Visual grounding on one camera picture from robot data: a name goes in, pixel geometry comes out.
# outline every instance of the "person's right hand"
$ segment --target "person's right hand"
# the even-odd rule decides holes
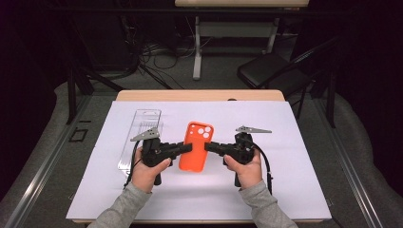
[[[260,152],[255,148],[253,159],[247,164],[235,161],[231,156],[224,155],[229,170],[235,171],[240,180],[240,188],[252,187],[262,180]]]

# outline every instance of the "orange phone case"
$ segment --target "orange phone case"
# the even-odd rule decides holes
[[[187,126],[184,143],[192,143],[192,151],[181,154],[179,168],[183,171],[201,172],[207,158],[204,143],[210,143],[214,127],[207,123],[190,122]]]

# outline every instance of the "white table surface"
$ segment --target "white table surface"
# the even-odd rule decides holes
[[[278,205],[297,220],[330,219],[317,175],[287,102],[114,102],[92,151],[86,172],[67,213],[76,222],[96,219],[122,193],[125,176],[118,169],[136,109],[160,109],[163,143],[182,142],[191,121],[212,124],[213,141],[234,143],[242,125],[270,129],[252,134],[265,152],[273,175]],[[162,173],[163,183],[140,211],[139,222],[237,222],[251,220],[250,208],[234,186],[234,173],[222,157],[209,153],[201,173],[183,172],[174,165]]]

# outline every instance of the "forearm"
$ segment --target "forearm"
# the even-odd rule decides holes
[[[264,181],[240,191],[247,205],[252,208],[252,218],[259,228],[297,227],[278,207],[277,199],[270,195]]]
[[[88,227],[127,228],[150,197],[151,194],[146,194],[130,183],[124,192],[116,198],[113,205],[106,209]]]

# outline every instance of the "hand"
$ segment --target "hand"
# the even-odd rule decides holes
[[[136,155],[134,158],[134,163],[136,165],[133,168],[131,183],[140,190],[150,193],[152,187],[154,186],[155,177],[157,177],[158,174],[163,172],[169,166],[171,160],[165,159],[154,167],[148,167],[143,164],[142,161],[138,162],[142,157],[142,152],[143,149],[141,147],[136,150]]]
[[[255,149],[254,153],[253,159],[247,164],[241,164],[235,161],[231,156],[224,155],[227,168],[238,174],[241,189],[252,187],[262,180],[260,152]]]

